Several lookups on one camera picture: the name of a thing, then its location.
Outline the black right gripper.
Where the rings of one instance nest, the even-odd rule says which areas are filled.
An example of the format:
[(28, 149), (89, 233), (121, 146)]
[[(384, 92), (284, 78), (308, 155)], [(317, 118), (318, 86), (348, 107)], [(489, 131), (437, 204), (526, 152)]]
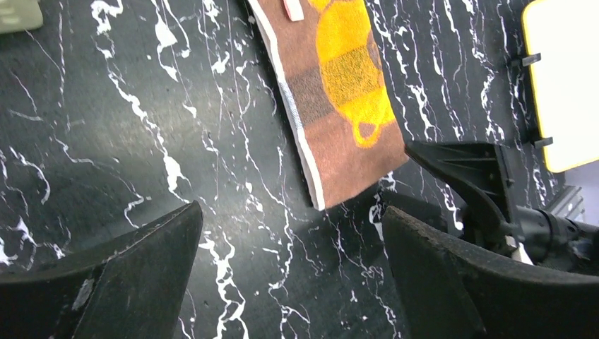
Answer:
[[(598, 271), (598, 226), (518, 207), (505, 147), (408, 141), (410, 158), (464, 201), (461, 239), (515, 261), (564, 272)], [(517, 218), (521, 236), (517, 238)]]

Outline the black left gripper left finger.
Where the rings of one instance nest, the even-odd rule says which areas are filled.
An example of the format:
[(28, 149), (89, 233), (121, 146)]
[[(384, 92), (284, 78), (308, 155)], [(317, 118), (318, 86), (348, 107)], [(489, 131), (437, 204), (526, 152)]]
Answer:
[(171, 338), (203, 226), (192, 202), (91, 249), (1, 275), (2, 338)]

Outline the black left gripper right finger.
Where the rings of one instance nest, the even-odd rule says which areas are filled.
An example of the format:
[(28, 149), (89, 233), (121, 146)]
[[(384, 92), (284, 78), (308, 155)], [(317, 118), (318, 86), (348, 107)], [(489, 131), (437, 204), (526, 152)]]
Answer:
[(395, 207), (384, 246), (411, 338), (597, 338), (598, 278), (532, 266)]

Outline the orange patterned towel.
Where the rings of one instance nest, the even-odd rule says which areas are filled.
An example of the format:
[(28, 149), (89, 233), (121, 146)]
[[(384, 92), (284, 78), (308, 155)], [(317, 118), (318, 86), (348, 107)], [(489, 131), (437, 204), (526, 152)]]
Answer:
[(356, 197), (407, 162), (363, 1), (251, 1), (312, 205)]

